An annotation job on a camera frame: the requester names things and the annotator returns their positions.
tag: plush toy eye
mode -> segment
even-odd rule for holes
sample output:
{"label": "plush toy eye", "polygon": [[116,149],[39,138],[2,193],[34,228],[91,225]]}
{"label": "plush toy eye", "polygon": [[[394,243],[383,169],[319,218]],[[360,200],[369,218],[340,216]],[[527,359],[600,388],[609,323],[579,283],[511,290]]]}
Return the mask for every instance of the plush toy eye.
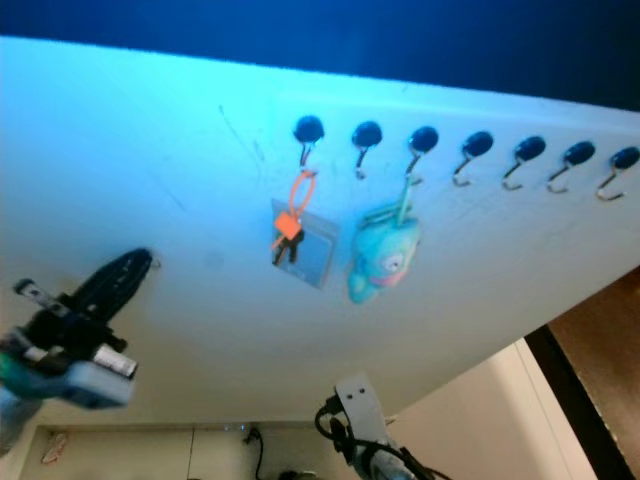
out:
{"label": "plush toy eye", "polygon": [[382,260],[382,266],[389,272],[397,272],[402,266],[403,260],[404,255],[397,253],[396,255],[391,255],[390,257]]}

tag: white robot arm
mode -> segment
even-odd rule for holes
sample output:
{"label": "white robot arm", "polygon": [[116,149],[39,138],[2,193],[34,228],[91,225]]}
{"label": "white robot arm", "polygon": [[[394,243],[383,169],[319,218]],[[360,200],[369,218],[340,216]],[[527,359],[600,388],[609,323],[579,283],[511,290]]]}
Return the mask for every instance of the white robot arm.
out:
{"label": "white robot arm", "polygon": [[[346,426],[337,418],[341,414]],[[322,425],[324,416],[331,417],[330,431]],[[451,480],[421,465],[389,436],[378,398],[364,374],[335,386],[335,395],[316,414],[315,426],[364,480]]]}

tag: white cabinet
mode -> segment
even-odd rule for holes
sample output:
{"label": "white cabinet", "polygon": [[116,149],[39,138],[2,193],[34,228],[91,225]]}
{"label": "white cabinet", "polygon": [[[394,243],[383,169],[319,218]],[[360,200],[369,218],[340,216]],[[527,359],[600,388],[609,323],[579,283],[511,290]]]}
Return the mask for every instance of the white cabinet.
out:
{"label": "white cabinet", "polygon": [[[277,479],[287,470],[313,470],[323,479],[357,479],[331,442],[312,428],[263,428],[261,478]],[[253,480],[260,446],[246,445],[241,432],[196,430],[189,477],[198,480]]]}
{"label": "white cabinet", "polygon": [[34,442],[21,480],[185,480],[191,431],[74,432],[47,466],[42,446]]}

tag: white board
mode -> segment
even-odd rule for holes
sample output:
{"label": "white board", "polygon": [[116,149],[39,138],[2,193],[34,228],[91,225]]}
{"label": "white board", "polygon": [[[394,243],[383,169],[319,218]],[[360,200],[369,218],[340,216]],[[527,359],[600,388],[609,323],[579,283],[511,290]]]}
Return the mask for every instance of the white board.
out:
{"label": "white board", "polygon": [[[30,277],[57,292],[138,246],[162,268],[113,321],[140,362],[127,409],[88,414],[50,402],[57,424],[310,420],[340,377],[366,370],[396,412],[640,264],[640,165],[594,192],[608,158],[640,144],[640,115],[394,81],[55,42],[2,39],[2,317],[27,321],[11,293]],[[321,118],[309,211],[340,226],[323,290],[270,263],[271,201],[298,169],[296,120]],[[356,125],[384,140],[354,175]],[[350,303],[351,239],[367,210],[397,198],[408,136],[435,127],[414,195],[424,235],[409,275]],[[451,182],[460,146],[495,144]],[[501,176],[524,138],[543,156]],[[546,191],[562,152],[596,155]]]}

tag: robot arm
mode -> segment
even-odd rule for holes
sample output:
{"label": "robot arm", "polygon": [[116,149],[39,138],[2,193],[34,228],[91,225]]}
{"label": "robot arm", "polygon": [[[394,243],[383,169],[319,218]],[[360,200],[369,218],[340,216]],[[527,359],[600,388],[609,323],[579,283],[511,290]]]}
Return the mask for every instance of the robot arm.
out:
{"label": "robot arm", "polygon": [[42,309],[0,338],[0,457],[17,441],[43,400],[59,397],[87,409],[126,405],[137,363],[109,327],[152,263],[128,252],[96,271],[72,295],[54,298],[32,280],[14,287]]}
{"label": "robot arm", "polygon": [[[346,416],[346,426],[337,418],[340,414]],[[322,426],[324,416],[331,417],[331,431]],[[315,425],[364,480],[451,480],[421,465],[389,436],[378,398],[363,374],[336,385],[335,395],[316,414]]]}

